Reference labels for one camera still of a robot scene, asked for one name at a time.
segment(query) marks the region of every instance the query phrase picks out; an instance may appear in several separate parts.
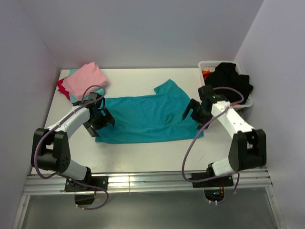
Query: shirt sleeve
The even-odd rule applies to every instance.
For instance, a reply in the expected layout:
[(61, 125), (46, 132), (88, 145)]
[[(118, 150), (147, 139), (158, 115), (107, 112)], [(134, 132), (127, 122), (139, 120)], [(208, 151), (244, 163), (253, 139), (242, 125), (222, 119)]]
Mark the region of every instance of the shirt sleeve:
[(154, 92), (156, 92), (156, 94), (180, 94), (180, 93), (185, 93), (172, 80), (168, 80), (165, 83), (161, 84), (160, 86), (157, 86), (156, 88), (154, 88)]

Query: cable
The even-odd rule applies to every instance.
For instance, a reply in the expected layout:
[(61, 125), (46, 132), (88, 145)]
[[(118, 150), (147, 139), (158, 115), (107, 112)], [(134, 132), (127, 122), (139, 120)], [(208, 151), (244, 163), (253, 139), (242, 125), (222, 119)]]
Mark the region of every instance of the cable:
[[(234, 88), (231, 88), (231, 87), (216, 87), (216, 88), (213, 88), (213, 90), (219, 90), (219, 89), (226, 89), (226, 90), (231, 90), (231, 91), (234, 91), (236, 92), (237, 94), (240, 95), (241, 97), (241, 100), (237, 101), (237, 102), (234, 102), (234, 103), (231, 103), (230, 105), (232, 106), (233, 104), (236, 104), (236, 103), (241, 103), (243, 100), (244, 100), (244, 96), (236, 89)], [(185, 172), (184, 172), (184, 169), (185, 169), (185, 163), (186, 163), (186, 160), (187, 160), (187, 157), (193, 147), (193, 145), (195, 144), (196, 140), (198, 139), (199, 135), (204, 131), (204, 129), (210, 124), (212, 123), (213, 121), (215, 121), (217, 118), (219, 118), (220, 116), (222, 116), (224, 113), (226, 113), (228, 111), (230, 107), (226, 107), (224, 109), (224, 111), (222, 111), (219, 115), (213, 117), (211, 120), (209, 120), (207, 123), (205, 123), (203, 125), (203, 127), (201, 127), (201, 129), (199, 130), (199, 132), (196, 134), (195, 138), (193, 139), (193, 141), (191, 142), (189, 148), (187, 149), (186, 153), (185, 153), (185, 156), (184, 156), (184, 159), (183, 159), (183, 162), (182, 162), (182, 176), (183, 178), (188, 181), (188, 182), (191, 182), (191, 183), (202, 183), (202, 182), (205, 182), (205, 181), (209, 181), (209, 180), (214, 180), (214, 179), (217, 179), (217, 178), (221, 178), (221, 177), (224, 177), (224, 176), (227, 176), (228, 174), (224, 174), (224, 175), (221, 175), (221, 176), (214, 176), (214, 177), (208, 177), (208, 178), (205, 178), (205, 179), (201, 179), (201, 180), (190, 180), (188, 178), (186, 178), (185, 176)], [(224, 198), (222, 201), (219, 201), (220, 202), (223, 202), (225, 200), (227, 200), (237, 189), (237, 185), (238, 185), (238, 182), (239, 182), (239, 173), (237, 173), (238, 176), (237, 176), (237, 181), (236, 181), (236, 184), (235, 184), (235, 187), (233, 189), (233, 192), (230, 193), (230, 195), (227, 197), (227, 198)]]
[[(88, 87), (88, 88), (85, 90), (84, 94), (82, 95), (81, 101), (84, 100), (84, 97), (85, 97), (86, 92), (87, 92), (90, 88), (92, 88), (92, 87), (99, 87), (99, 88), (101, 88), (101, 86), (98, 86), (98, 85), (92, 85), (92, 86)], [(51, 130), (49, 130), (49, 131), (40, 139), (40, 141), (38, 142), (38, 144), (37, 144), (37, 146), (36, 146), (35, 153), (34, 153), (34, 167), (35, 167), (35, 170), (36, 170), (37, 174), (38, 174), (42, 179), (49, 179), (49, 178), (51, 178), (52, 176), (58, 174), (59, 176), (61, 176), (61, 177), (63, 177), (63, 178), (71, 179), (74, 183), (76, 183), (76, 184), (78, 184), (78, 185), (81, 185), (81, 186), (84, 186), (84, 187), (94, 188), (94, 189), (97, 189), (97, 190), (100, 190), (100, 191), (103, 191), (103, 192), (106, 193), (106, 196), (107, 196), (107, 197), (106, 197), (106, 200), (105, 200), (101, 205), (99, 205), (99, 206), (97, 206), (97, 207), (85, 208), (85, 207), (82, 207), (82, 206), (79, 206), (79, 205), (78, 205), (79, 208), (84, 209), (84, 210), (95, 210), (95, 209), (98, 209), (98, 208), (103, 207), (103, 206), (107, 203), (107, 201), (108, 201), (108, 199), (109, 199), (109, 194), (108, 194), (108, 192), (107, 192), (105, 189), (101, 188), (101, 187), (96, 187), (96, 186), (92, 186), (92, 185), (83, 184), (83, 183), (81, 183), (81, 182), (79, 182), (79, 181), (77, 181), (77, 180), (75, 180), (75, 179), (72, 179), (71, 177), (65, 176), (64, 174), (61, 174), (61, 173), (52, 173), (52, 174), (49, 175), (49, 176), (44, 176), (44, 175), (40, 172), (40, 170), (39, 170), (39, 168), (38, 168), (38, 162), (37, 162), (37, 159), (38, 159), (38, 151), (40, 150), (43, 141), (44, 141), (53, 131), (55, 131), (57, 128), (59, 128), (63, 123), (65, 123), (69, 118), (71, 118), (76, 112), (78, 112), (79, 110), (83, 109), (84, 107), (86, 107), (86, 106), (88, 106), (88, 105), (90, 105), (90, 104), (92, 104), (92, 103), (95, 103), (95, 102), (97, 102), (97, 101), (103, 99), (104, 96), (105, 96), (105, 91), (104, 91), (103, 95), (102, 95), (100, 98), (98, 98), (98, 99), (96, 99), (96, 100), (93, 100), (93, 101), (90, 101), (89, 103), (84, 104), (84, 105), (82, 105), (82, 106), (76, 108), (73, 112), (70, 112), (66, 117), (64, 117), (64, 118), (59, 122), (59, 124), (57, 124), (57, 125), (56, 125), (55, 127), (53, 127)]]

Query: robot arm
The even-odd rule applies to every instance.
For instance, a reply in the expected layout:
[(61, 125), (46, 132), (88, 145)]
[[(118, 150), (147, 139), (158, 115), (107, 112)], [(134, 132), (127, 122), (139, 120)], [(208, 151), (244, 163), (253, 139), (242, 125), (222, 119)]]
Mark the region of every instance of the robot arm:
[(208, 166), (208, 177), (264, 166), (266, 164), (265, 132), (250, 126), (231, 107), (228, 99), (223, 95), (215, 94), (210, 85), (199, 88), (198, 92), (202, 103), (192, 99), (183, 114), (183, 119), (192, 109), (191, 118), (199, 124), (199, 129), (213, 116), (219, 115), (229, 107), (227, 112), (218, 117), (232, 138), (229, 155), (227, 158)]
[(72, 179), (83, 181), (86, 184), (91, 182), (90, 168), (71, 160), (68, 140), (81, 125), (85, 126), (92, 137), (99, 136), (96, 130), (109, 124), (114, 125), (115, 120), (104, 106), (104, 101), (102, 108), (100, 108), (102, 102), (98, 101), (79, 109), (80, 105), (89, 103), (99, 97), (100, 95), (97, 93), (90, 93), (87, 101), (76, 103), (70, 112), (59, 122), (46, 129), (39, 128), (35, 131), (31, 157), (32, 166), (34, 166), (35, 149), (41, 138), (62, 120), (66, 119), (71, 112), (74, 112), (75, 114), (73, 116), (68, 118), (43, 141), (37, 157), (38, 167), (44, 170), (52, 170), (61, 173)]

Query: gray floor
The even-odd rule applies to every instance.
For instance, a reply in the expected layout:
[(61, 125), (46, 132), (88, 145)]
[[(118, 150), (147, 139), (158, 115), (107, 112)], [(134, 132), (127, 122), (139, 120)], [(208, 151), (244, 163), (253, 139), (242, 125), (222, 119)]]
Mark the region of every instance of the gray floor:
[(210, 206), (203, 191), (111, 194), (101, 209), (75, 208), (74, 196), (33, 196), (24, 229), (274, 229), (264, 188), (240, 189)]

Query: pink cloth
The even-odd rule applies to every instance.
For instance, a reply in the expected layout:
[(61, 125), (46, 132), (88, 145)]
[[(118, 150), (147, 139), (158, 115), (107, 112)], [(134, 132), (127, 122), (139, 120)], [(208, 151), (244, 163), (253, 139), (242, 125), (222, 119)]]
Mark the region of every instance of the pink cloth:
[[(82, 95), (86, 91), (86, 89), (92, 85), (105, 86), (108, 84), (108, 80), (106, 76), (100, 71), (99, 67), (95, 62), (91, 62), (89, 64), (85, 64), (83, 67), (78, 69), (75, 73), (66, 77), (62, 86), (66, 89), (67, 92), (70, 92), (75, 98), (79, 101), (82, 98)], [(85, 97), (90, 94), (90, 92), (94, 92), (98, 87), (90, 88)]]

